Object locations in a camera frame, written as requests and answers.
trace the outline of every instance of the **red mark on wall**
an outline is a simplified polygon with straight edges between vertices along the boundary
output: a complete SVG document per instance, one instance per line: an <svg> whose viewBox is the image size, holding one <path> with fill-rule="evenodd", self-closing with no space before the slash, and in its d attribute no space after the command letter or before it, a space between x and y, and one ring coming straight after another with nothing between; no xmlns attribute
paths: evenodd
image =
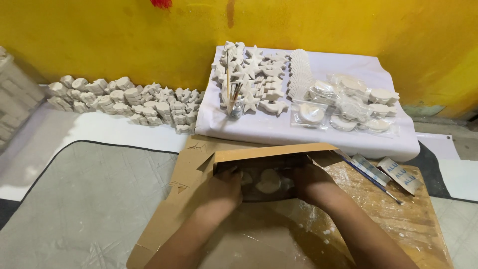
<svg viewBox="0 0 478 269"><path fill-rule="evenodd" d="M236 0L228 0L228 4L226 6L226 13L228 14L228 27L229 29L234 26L234 4Z"/></svg>
<svg viewBox="0 0 478 269"><path fill-rule="evenodd" d="M173 6L173 2L171 0L150 0L151 4L157 8L162 10L166 10Z"/></svg>

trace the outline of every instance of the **gray mat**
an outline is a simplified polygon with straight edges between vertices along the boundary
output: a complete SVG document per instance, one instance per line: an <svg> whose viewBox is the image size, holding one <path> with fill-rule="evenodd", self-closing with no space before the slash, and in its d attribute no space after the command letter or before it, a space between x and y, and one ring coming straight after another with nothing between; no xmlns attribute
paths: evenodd
<svg viewBox="0 0 478 269"><path fill-rule="evenodd" d="M2 268L125 268L167 197L176 154L74 143L0 231Z"/></svg>

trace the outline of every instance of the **forearm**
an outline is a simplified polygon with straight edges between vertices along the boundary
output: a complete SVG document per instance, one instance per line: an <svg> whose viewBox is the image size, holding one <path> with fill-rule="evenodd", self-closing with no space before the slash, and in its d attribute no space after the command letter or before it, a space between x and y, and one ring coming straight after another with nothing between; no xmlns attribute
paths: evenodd
<svg viewBox="0 0 478 269"><path fill-rule="evenodd" d="M145 269L192 269L196 268L202 248L220 221L208 218L199 207L183 225L158 249Z"/></svg>
<svg viewBox="0 0 478 269"><path fill-rule="evenodd" d="M316 205L332 218L359 268L418 268L349 195L339 187L329 188Z"/></svg>

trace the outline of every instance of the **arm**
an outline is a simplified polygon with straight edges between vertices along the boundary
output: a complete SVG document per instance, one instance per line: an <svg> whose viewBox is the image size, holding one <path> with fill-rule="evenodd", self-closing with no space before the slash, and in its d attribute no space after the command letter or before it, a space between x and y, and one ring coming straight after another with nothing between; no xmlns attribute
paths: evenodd
<svg viewBox="0 0 478 269"><path fill-rule="evenodd" d="M418 269L398 244L340 189L320 167L285 172L297 197L324 210L334 221L358 268Z"/></svg>
<svg viewBox="0 0 478 269"><path fill-rule="evenodd" d="M233 169L209 180L206 202L158 249L145 269L192 269L216 228L242 202L242 175Z"/></svg>

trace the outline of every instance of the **yellow wall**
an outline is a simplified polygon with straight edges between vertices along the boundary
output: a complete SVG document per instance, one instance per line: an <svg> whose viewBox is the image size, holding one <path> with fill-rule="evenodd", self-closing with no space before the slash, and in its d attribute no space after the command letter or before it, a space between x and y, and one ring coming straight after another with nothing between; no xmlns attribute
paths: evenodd
<svg viewBox="0 0 478 269"><path fill-rule="evenodd" d="M214 46L230 40L378 56L403 105L443 105L445 117L478 105L475 0L173 0L168 11L149 0L13 0L2 10L0 44L39 82L130 76L202 90Z"/></svg>

